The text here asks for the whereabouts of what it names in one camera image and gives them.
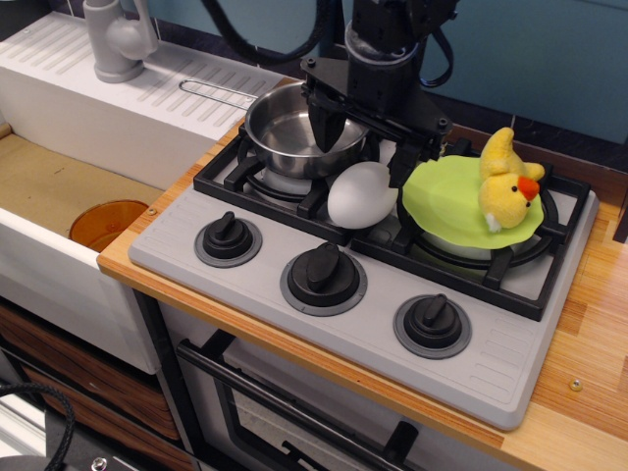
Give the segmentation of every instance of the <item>black cable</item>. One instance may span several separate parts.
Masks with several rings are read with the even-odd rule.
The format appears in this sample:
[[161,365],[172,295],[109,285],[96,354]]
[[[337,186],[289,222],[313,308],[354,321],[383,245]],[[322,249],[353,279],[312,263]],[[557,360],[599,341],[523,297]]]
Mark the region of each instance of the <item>black cable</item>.
[[216,24],[218,31],[223,35],[232,49],[243,58],[262,66],[283,64],[293,59],[298,59],[314,49],[316,44],[318,44],[323,37],[332,10],[332,0],[317,0],[316,21],[309,37],[293,51],[281,54],[273,51],[261,52],[255,46],[248,43],[230,23],[227,15],[225,15],[225,11],[218,3],[218,0],[202,0],[202,2]]
[[60,391],[55,390],[49,386],[39,385],[37,383],[24,383],[21,385],[8,385],[0,386],[0,397],[9,394],[20,393],[41,393],[49,394],[56,398],[66,411],[66,430],[63,434],[63,438],[59,443],[59,447],[55,451],[55,454],[50,459],[50,462],[46,466],[44,471],[58,471],[63,465],[63,460],[68,453],[70,442],[72,441],[72,435],[75,431],[75,412],[72,409],[72,405],[68,401],[68,398]]
[[447,70],[438,78],[434,78],[431,80],[421,78],[421,84],[426,88],[435,88],[437,86],[441,86],[449,80],[451,74],[453,73],[453,49],[451,48],[451,44],[449,44],[449,41],[447,41],[443,30],[440,28],[434,31],[432,33],[432,36],[434,37],[434,39],[436,39],[437,44],[443,50],[445,58],[447,59],[448,67]]

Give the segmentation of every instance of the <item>plush chick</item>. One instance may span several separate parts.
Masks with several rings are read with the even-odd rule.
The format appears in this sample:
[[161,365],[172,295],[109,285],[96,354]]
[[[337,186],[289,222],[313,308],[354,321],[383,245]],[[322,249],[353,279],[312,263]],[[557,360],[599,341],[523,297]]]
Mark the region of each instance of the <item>plush chick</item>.
[[539,194],[537,181],[545,174],[542,165],[521,160],[512,148],[513,138],[511,128],[497,131],[480,156],[478,201],[493,233],[521,224]]

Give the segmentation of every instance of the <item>blue wall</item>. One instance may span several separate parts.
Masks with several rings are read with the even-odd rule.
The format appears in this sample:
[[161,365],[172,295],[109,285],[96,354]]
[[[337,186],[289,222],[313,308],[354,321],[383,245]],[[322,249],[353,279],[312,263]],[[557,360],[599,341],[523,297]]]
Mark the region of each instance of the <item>blue wall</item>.
[[[134,10],[132,0],[122,0]],[[235,29],[256,46],[289,52],[303,43],[312,27],[316,3],[310,0],[221,0]],[[218,34],[200,0],[148,0],[150,16],[176,25]]]
[[[628,139],[628,0],[461,0],[435,91],[617,143]],[[429,46],[422,75],[444,60]]]

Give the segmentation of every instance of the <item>black knob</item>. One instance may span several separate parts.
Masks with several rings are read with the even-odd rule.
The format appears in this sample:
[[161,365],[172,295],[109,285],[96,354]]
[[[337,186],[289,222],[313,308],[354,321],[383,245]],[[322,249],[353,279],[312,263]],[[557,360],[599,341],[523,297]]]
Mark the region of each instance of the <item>black knob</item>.
[[413,341],[427,348],[446,348],[462,333],[460,316],[444,294],[416,301],[405,314],[403,328]]
[[299,255],[288,274],[288,287],[294,297],[317,307],[347,301],[359,285],[353,261],[328,242]]
[[221,260],[239,257],[253,244],[253,235],[248,226],[237,219],[232,211],[205,229],[203,249],[208,255]]

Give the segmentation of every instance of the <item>orange beak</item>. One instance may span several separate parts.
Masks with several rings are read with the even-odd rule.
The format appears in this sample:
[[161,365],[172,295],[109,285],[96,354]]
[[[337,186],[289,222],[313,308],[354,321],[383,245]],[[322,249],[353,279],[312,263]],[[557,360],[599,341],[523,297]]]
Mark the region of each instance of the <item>orange beak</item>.
[[532,201],[541,190],[538,183],[532,179],[528,179],[527,177],[519,177],[517,187],[528,201]]

